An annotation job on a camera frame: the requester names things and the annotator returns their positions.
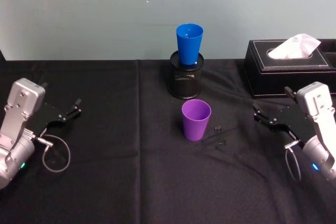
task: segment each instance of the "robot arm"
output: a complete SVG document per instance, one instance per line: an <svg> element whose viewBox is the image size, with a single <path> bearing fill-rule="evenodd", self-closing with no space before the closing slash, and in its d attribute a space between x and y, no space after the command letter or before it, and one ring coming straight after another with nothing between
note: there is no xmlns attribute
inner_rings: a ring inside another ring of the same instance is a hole
<svg viewBox="0 0 336 224"><path fill-rule="evenodd" d="M336 123L327 85L314 82L297 92L285 88L288 97L296 104L282 108L270 120L257 104L254 104L255 120L272 131L285 131L293 139L285 148L302 147L312 161L314 169L336 185Z"/></svg>
<svg viewBox="0 0 336 224"><path fill-rule="evenodd" d="M43 103L44 95L44 87L25 78L12 85L0 129L0 189L9 184L34 152L34 140L45 144L48 150L53 144L41 138L48 127L65 123L81 112L80 100L70 112L61 113Z"/></svg>

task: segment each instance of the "plastic cup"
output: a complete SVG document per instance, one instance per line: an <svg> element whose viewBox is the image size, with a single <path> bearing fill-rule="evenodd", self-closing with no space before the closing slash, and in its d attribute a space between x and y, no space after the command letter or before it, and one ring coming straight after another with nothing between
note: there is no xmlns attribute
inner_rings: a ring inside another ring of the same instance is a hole
<svg viewBox="0 0 336 224"><path fill-rule="evenodd" d="M196 24L183 24L176 29L176 36L180 63L195 64L201 46L203 28Z"/></svg>
<svg viewBox="0 0 336 224"><path fill-rule="evenodd" d="M199 141L204 135L211 115L205 101L193 99L182 105L184 136L190 141Z"/></svg>

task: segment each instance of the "black mesh pencil holder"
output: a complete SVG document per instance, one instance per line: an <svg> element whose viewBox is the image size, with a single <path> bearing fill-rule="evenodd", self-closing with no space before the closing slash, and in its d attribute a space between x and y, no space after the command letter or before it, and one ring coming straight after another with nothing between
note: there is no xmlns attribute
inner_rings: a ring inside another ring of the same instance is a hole
<svg viewBox="0 0 336 224"><path fill-rule="evenodd" d="M183 65L179 62L177 51L170 57L171 72L169 77L169 92L180 99L191 99L201 92L201 72L204 58L198 54L193 65Z"/></svg>

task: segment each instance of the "blue cup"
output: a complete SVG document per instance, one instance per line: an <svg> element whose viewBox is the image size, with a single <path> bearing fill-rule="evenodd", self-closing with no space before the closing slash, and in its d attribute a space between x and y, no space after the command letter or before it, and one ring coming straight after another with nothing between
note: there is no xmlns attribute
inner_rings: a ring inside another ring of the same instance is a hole
<svg viewBox="0 0 336 224"><path fill-rule="evenodd" d="M195 64L201 46L203 28L196 24L183 24L176 29L176 36L180 63Z"/></svg>

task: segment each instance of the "black cloth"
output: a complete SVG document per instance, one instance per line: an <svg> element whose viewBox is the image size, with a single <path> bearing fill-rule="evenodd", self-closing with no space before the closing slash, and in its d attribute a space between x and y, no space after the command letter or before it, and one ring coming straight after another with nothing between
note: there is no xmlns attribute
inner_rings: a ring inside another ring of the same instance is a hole
<svg viewBox="0 0 336 224"><path fill-rule="evenodd" d="M58 108L83 100L81 117L59 132L71 148L69 169L46 171L37 147L0 192L1 224L336 223L336 190L297 148L302 181L293 181L282 146L289 137L254 121L242 60L205 61L197 98L212 115L196 143L183 136L184 101L167 91L167 60L0 68L3 105L21 77L48 82L45 100ZM291 101L258 103L272 113Z"/></svg>

